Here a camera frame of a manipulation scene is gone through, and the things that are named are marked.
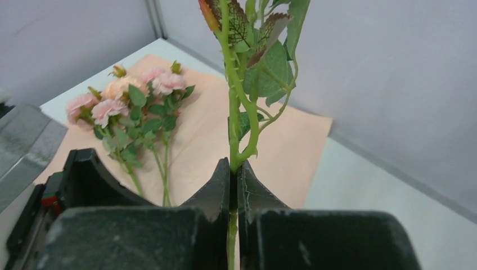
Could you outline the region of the white rose stem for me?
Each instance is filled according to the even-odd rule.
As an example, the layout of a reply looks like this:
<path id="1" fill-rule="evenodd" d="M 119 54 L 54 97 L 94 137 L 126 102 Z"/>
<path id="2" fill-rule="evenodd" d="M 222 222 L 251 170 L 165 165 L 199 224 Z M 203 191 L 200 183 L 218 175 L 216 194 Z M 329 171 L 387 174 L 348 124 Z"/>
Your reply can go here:
<path id="1" fill-rule="evenodd" d="M 218 40 L 228 83 L 228 143 L 231 186 L 259 136 L 283 113 L 261 108 L 287 102 L 299 74 L 296 48 L 309 1 L 200 1 L 208 28 Z"/>

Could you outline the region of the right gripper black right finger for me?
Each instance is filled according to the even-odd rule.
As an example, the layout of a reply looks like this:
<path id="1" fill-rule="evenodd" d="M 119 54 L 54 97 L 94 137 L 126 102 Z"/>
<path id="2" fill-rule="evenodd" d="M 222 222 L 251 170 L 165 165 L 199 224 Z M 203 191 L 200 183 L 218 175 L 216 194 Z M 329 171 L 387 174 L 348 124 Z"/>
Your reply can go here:
<path id="1" fill-rule="evenodd" d="M 244 162 L 237 171 L 241 269 L 420 269 L 397 218 L 383 211 L 283 203 Z"/>

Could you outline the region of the pink paper bouquet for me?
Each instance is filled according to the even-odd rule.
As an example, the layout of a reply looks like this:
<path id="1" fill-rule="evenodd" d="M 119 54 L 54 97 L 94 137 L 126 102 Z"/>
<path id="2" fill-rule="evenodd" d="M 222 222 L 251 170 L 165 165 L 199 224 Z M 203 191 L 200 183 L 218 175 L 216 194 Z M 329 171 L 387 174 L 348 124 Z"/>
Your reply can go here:
<path id="1" fill-rule="evenodd" d="M 212 176 L 218 161 L 229 155 L 227 82 L 183 65 L 183 75 L 195 86 L 181 108 L 169 156 L 169 192 L 172 203 L 189 199 Z M 257 178 L 281 201 L 292 208 L 304 205 L 332 119 L 315 116 L 292 107 L 270 124 L 259 136 L 258 155 L 250 158 Z M 127 188 L 134 189 L 131 178 L 117 162 L 107 156 L 102 143 L 91 132 L 69 125 L 55 157 L 35 179 L 44 183 L 60 171 L 73 149 L 96 149 L 111 174 Z"/>

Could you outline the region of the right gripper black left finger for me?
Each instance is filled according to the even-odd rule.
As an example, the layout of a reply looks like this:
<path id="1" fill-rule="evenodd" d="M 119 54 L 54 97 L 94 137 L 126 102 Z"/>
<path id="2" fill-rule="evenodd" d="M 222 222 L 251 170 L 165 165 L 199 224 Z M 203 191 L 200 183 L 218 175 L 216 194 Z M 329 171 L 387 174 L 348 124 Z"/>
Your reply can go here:
<path id="1" fill-rule="evenodd" d="M 227 269 L 230 169 L 179 206 L 155 206 L 123 187 L 95 157 L 69 159 L 61 213 L 36 269 Z"/>

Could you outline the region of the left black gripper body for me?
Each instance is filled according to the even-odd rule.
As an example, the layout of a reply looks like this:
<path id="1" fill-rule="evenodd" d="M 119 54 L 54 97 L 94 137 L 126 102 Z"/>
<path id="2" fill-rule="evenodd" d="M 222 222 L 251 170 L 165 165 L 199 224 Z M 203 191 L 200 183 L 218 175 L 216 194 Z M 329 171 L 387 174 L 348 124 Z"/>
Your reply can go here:
<path id="1" fill-rule="evenodd" d="M 31 184 L 3 211 L 4 269 L 32 269 L 50 225 L 69 208 L 151 205 L 123 186 L 96 150 L 71 150 L 63 169 Z"/>

